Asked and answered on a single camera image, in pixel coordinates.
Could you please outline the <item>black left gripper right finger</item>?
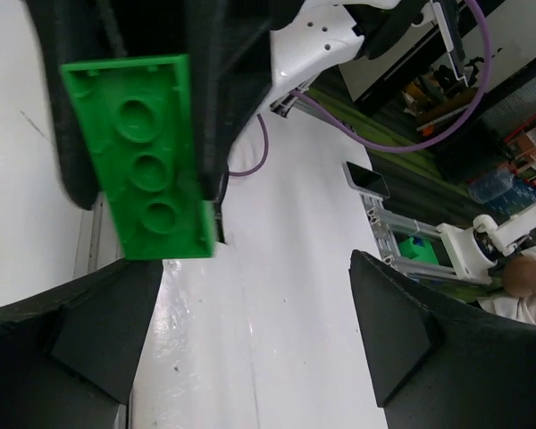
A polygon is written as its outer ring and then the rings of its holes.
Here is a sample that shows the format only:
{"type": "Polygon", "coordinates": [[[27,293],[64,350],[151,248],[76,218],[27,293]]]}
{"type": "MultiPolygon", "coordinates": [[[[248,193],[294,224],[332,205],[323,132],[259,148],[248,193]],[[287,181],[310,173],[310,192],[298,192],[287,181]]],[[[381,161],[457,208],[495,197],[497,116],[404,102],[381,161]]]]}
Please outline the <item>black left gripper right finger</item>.
{"type": "Polygon", "coordinates": [[[349,277],[391,428],[536,428],[536,326],[492,315],[356,250],[349,277]]]}

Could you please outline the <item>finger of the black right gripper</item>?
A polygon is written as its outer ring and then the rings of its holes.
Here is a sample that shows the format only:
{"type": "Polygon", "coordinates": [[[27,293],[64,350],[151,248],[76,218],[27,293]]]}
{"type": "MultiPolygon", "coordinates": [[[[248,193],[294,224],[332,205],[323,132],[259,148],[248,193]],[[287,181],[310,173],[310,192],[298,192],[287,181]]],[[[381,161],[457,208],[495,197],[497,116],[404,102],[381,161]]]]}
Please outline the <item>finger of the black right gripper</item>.
{"type": "Polygon", "coordinates": [[[90,210],[100,187],[61,67],[124,57],[127,50],[116,12],[110,1],[27,1],[25,5],[42,52],[61,182],[75,206],[90,210]]]}
{"type": "Polygon", "coordinates": [[[191,0],[184,8],[197,179],[214,200],[232,144],[272,88],[271,33],[294,20],[295,4],[191,0]]]}

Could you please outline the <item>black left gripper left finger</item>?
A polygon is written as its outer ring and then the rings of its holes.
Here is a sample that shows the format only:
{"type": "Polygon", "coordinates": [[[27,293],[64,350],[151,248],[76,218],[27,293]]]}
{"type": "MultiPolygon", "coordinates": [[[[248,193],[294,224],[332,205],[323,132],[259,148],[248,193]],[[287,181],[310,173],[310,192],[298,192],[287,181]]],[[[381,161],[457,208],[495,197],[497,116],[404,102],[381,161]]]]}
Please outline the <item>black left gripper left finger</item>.
{"type": "Polygon", "coordinates": [[[129,401],[163,276],[118,260],[0,307],[0,428],[111,428],[129,401]]]}

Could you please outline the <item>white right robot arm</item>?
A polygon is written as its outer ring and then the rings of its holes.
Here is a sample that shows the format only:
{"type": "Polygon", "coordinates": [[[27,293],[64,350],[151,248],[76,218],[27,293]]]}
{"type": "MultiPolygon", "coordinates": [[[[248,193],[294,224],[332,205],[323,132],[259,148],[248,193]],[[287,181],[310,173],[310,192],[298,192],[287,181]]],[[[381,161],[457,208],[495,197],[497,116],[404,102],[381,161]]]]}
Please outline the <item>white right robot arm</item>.
{"type": "Polygon", "coordinates": [[[335,65],[385,54],[419,1],[28,1],[53,117],[63,187],[89,210],[100,190],[63,85],[62,67],[186,56],[194,168],[208,200],[220,192],[237,136],[260,109],[335,65]]]}

